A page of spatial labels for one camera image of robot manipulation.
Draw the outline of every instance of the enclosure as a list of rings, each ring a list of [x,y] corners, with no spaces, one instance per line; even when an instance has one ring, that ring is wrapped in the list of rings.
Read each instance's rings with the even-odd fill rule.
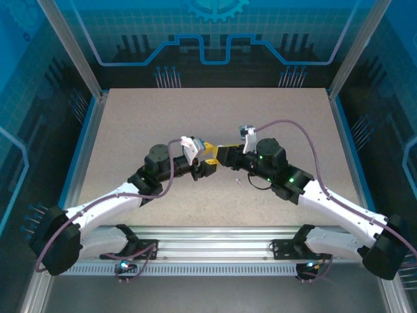
[[[401,215],[417,245],[415,1],[0,0],[0,8],[2,312],[414,312],[415,268],[385,281],[342,259],[329,281],[311,286],[189,273],[208,263],[285,267],[263,252],[268,241],[303,224],[337,226],[237,171],[175,180],[164,199],[106,224],[161,240],[155,274],[131,285],[98,274],[107,263],[96,258],[57,277],[34,273],[28,241],[34,208],[66,209],[117,188],[153,145],[179,136],[237,144],[240,125],[292,119],[311,134],[329,188]],[[260,138],[276,138],[291,164],[315,175],[296,128]],[[172,266],[185,270],[162,274]]]

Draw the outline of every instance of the gear logo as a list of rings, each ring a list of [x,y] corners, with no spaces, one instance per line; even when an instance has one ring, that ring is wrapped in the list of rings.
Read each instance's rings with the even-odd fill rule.
[[[9,10],[16,23],[28,30],[38,21],[39,13],[36,0],[0,0],[0,8]]]
[[[188,13],[194,13],[196,18],[204,22],[226,22],[228,18],[235,18],[236,13],[243,12],[243,6],[249,0],[184,0]]]

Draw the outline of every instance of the white bracket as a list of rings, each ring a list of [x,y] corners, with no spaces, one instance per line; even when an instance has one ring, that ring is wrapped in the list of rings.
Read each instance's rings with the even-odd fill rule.
[[[248,152],[255,151],[257,143],[255,127],[253,127],[252,125],[241,126],[240,139],[245,141],[245,146],[243,148],[244,155]]]
[[[327,231],[316,227],[308,233],[305,243],[314,253],[333,254],[350,260],[362,261],[358,249],[363,244],[349,233]]]
[[[184,155],[187,158],[188,164],[193,164],[193,159],[203,155],[206,146],[201,139],[192,139],[190,137],[182,136],[181,145],[184,147]]]

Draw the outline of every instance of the blue edge trim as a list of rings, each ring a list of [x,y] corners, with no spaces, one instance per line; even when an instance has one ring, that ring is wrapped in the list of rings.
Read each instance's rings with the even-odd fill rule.
[[[68,174],[67,174],[66,179],[65,179],[64,188],[63,188],[63,191],[61,192],[61,197],[59,198],[59,201],[58,201],[58,206],[61,209],[64,208],[66,197],[68,196],[68,191],[70,189],[71,181],[72,181],[72,178],[74,176],[74,170],[76,169],[79,154],[81,153],[81,147],[83,145],[84,138],[85,138],[85,135],[87,133],[87,128],[89,126],[90,119],[91,119],[91,114],[93,113],[93,109],[94,109],[95,104],[96,104],[96,99],[94,97],[91,97],[89,109],[87,110],[87,115],[85,116],[84,124],[83,124],[83,127],[81,128],[81,132],[79,134],[76,150],[74,151],[74,155],[72,156],[71,165],[70,165],[70,168],[68,170]]]
[[[339,114],[340,114],[341,123],[343,125],[343,130],[346,133],[347,143],[349,144],[349,149],[352,151],[353,162],[354,162],[354,165],[356,167],[356,170],[358,171],[359,181],[360,181],[362,190],[364,191],[364,196],[365,196],[367,208],[370,211],[375,212],[375,205],[374,205],[373,200],[372,200],[371,191],[369,190],[369,187],[367,185],[366,178],[365,178],[365,173],[364,173],[364,170],[363,170],[362,165],[360,163],[358,152],[356,151],[356,148],[354,146],[353,137],[352,137],[351,131],[349,129],[349,125],[347,123],[345,111],[343,110],[343,107],[341,105],[339,96],[337,96],[335,100],[336,100],[335,101],[336,106],[338,107],[338,111],[339,111]]]
[[[78,158],[79,158],[79,154],[81,153],[81,146],[83,145],[83,142],[84,142],[85,134],[87,132],[87,128],[88,128],[89,123],[90,123],[90,118],[91,118],[91,114],[93,112],[95,102],[96,102],[96,99],[93,97],[91,99],[90,106],[89,106],[89,109],[87,111],[87,115],[85,116],[85,121],[84,121],[83,127],[81,129],[81,133],[79,135],[79,138],[78,138],[78,143],[77,143],[77,146],[76,146],[76,150],[74,151],[74,156],[72,157],[71,165],[70,165],[70,168],[68,170],[68,175],[66,176],[66,180],[65,180],[63,191],[61,193],[61,197],[59,198],[58,205],[59,205],[60,208],[63,208],[63,206],[65,204],[66,197],[68,196],[68,190],[70,188],[71,180],[74,176],[74,170],[75,170]],[[340,117],[341,117],[342,126],[343,126],[343,129],[344,129],[345,133],[346,133],[347,141],[348,141],[348,144],[349,144],[349,149],[352,152],[354,165],[356,166],[356,170],[358,171],[358,176],[359,176],[359,180],[360,180],[362,190],[364,191],[366,204],[367,204],[368,209],[370,211],[375,212],[375,206],[374,206],[374,203],[373,203],[373,200],[372,200],[371,192],[370,192],[369,187],[368,187],[367,182],[366,182],[365,174],[364,174],[364,171],[362,169],[362,165],[361,165],[360,160],[359,160],[359,155],[358,155],[358,153],[357,153],[357,151],[354,147],[353,137],[351,135],[351,132],[349,131],[349,125],[347,123],[346,115],[345,115],[345,112],[343,111],[343,107],[341,105],[339,96],[336,97],[336,106],[338,107],[338,111],[339,111],[339,114],[340,114]]]

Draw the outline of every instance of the metal frame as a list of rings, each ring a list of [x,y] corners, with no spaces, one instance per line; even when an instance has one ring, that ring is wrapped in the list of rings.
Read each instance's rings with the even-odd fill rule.
[[[369,11],[362,27],[360,28],[346,58],[343,60],[338,73],[333,79],[329,88],[330,99],[334,100],[339,94],[343,84],[349,77],[360,55],[367,46],[372,34],[378,27],[379,22],[385,14],[386,9],[390,5],[391,0],[376,0],[375,4]]]
[[[37,1],[91,94],[95,99],[100,100],[102,89],[56,2],[54,0]]]
[[[79,195],[81,194],[81,188],[83,186],[85,174],[87,173],[88,162],[80,162],[80,160],[89,160],[93,151],[94,142],[96,140],[98,127],[100,125],[108,92],[104,92],[101,99],[96,98],[93,111],[91,112],[91,118],[88,121],[87,130],[85,131],[85,137],[81,145],[79,157],[76,162],[74,173],[68,188],[68,196],[66,197],[63,208],[75,207],[78,203]]]
[[[351,150],[347,143],[347,137],[343,125],[341,124],[340,114],[334,100],[330,101],[330,106],[334,112],[336,126],[341,136],[341,142],[347,156],[352,179],[363,205],[366,199],[356,167],[353,162]],[[95,112],[90,120],[91,126],[88,127],[83,143],[83,153],[85,156],[91,154],[94,145],[95,135],[98,131],[100,119],[104,109],[104,103],[97,105]],[[71,182],[70,192],[66,199],[66,205],[77,203],[79,191],[87,171],[89,158],[80,157],[77,163],[77,170]],[[235,268],[243,265],[255,266],[258,268],[270,268],[271,265],[288,265],[291,260],[275,261],[272,253],[268,251],[271,239],[290,239],[294,236],[298,227],[264,227],[264,228],[173,228],[173,227],[136,227],[132,228],[140,238],[160,240],[158,258],[155,266],[166,267],[168,269],[181,265],[181,267],[192,268],[199,265],[209,264],[209,267],[218,264],[233,264]],[[327,230],[343,231],[339,227],[326,228]],[[78,268],[88,268],[83,275],[96,275],[94,268],[97,266],[105,267],[111,261],[98,260],[93,258],[77,263]],[[349,260],[335,260],[336,263],[352,262]],[[22,306],[21,313],[41,312],[42,307],[48,296],[53,280],[47,273],[35,273],[27,290],[26,298]],[[398,275],[393,281],[381,280],[381,292],[385,296],[386,307],[391,312],[411,313],[412,308],[408,302],[405,291],[402,287]]]
[[[359,31],[351,50],[342,63],[336,77],[330,87],[330,105],[334,112],[336,124],[341,136],[341,141],[352,173],[354,185],[360,195],[363,205],[366,205],[364,192],[360,185],[359,175],[353,162],[349,149],[346,133],[341,125],[340,116],[336,107],[335,98],[340,92],[347,77],[351,73],[360,54],[364,50],[370,36],[378,26],[391,0],[376,0],[368,14],[361,30]],[[73,60],[81,77],[87,84],[93,96],[100,100],[101,88],[94,77],[91,68],[76,39],[71,33],[61,12],[54,1],[38,0],[45,15],[55,29],[59,39]],[[91,154],[95,134],[104,110],[104,104],[96,106],[97,112],[93,112],[92,119],[87,129],[83,143],[83,156]],[[78,201],[81,184],[87,170],[89,158],[79,158],[74,171],[74,178],[68,191],[65,207],[72,206]],[[198,264],[198,263],[256,263],[271,264],[275,261],[268,253],[268,244],[271,239],[290,239],[298,228],[135,228],[134,231],[142,238],[158,238],[160,251],[157,263],[161,264]],[[27,290],[21,312],[41,312],[48,289],[51,286],[51,277],[47,273],[35,273]],[[381,288],[386,297],[386,303],[391,312],[412,312],[405,296],[404,289],[398,277],[393,281],[381,281]]]

